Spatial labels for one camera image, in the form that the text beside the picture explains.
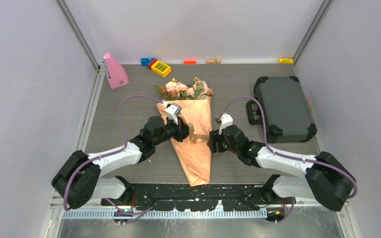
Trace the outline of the pink and brown rose stem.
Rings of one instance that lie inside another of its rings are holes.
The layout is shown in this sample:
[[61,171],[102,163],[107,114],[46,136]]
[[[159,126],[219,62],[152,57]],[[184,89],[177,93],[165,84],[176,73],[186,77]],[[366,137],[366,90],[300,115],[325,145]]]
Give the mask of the pink and brown rose stem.
[[208,87],[207,83],[198,77],[193,79],[194,84],[188,86],[187,97],[194,100],[202,100],[214,95],[214,90]]

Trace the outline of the peach wrapping paper sheet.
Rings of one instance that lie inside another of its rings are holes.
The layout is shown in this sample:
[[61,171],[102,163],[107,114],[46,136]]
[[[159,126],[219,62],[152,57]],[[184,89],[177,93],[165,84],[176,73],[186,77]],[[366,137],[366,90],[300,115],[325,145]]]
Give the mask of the peach wrapping paper sheet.
[[[212,123],[211,99],[202,100],[175,100],[167,101],[182,107],[180,117],[185,123],[205,122]],[[190,186],[199,186],[210,183],[211,151],[207,142],[192,143],[187,137],[183,142],[170,140],[179,158],[183,171]]]

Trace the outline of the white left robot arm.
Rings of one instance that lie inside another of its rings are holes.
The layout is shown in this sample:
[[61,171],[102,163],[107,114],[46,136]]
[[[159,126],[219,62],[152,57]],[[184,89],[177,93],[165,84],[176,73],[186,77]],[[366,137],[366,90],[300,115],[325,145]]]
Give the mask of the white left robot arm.
[[183,142],[190,127],[177,119],[153,116],[139,134],[125,145],[100,153],[73,152],[54,176],[51,185],[63,198],[66,211],[78,209],[93,199],[114,199],[120,205],[131,202],[132,191],[121,177],[103,176],[122,167],[139,164],[151,157],[156,146],[173,139]]

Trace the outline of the tan ribbon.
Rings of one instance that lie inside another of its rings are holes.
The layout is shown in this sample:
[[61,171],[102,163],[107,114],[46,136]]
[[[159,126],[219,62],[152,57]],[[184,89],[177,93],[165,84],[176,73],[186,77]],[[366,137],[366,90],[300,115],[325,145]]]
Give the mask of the tan ribbon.
[[195,122],[186,123],[189,128],[189,139],[192,143],[205,143],[210,139],[209,132],[212,130],[212,123]]

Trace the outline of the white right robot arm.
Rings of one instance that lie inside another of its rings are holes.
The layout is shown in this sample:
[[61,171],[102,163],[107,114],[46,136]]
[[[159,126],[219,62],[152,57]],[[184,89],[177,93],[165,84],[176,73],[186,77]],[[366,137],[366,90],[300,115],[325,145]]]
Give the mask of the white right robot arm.
[[212,153],[229,151],[247,166],[274,169],[290,177],[272,175],[264,186],[263,196],[269,203],[281,198],[315,199],[323,207],[341,211],[355,190],[355,179],[330,153],[298,155],[267,147],[249,140],[236,125],[212,130],[207,143]]

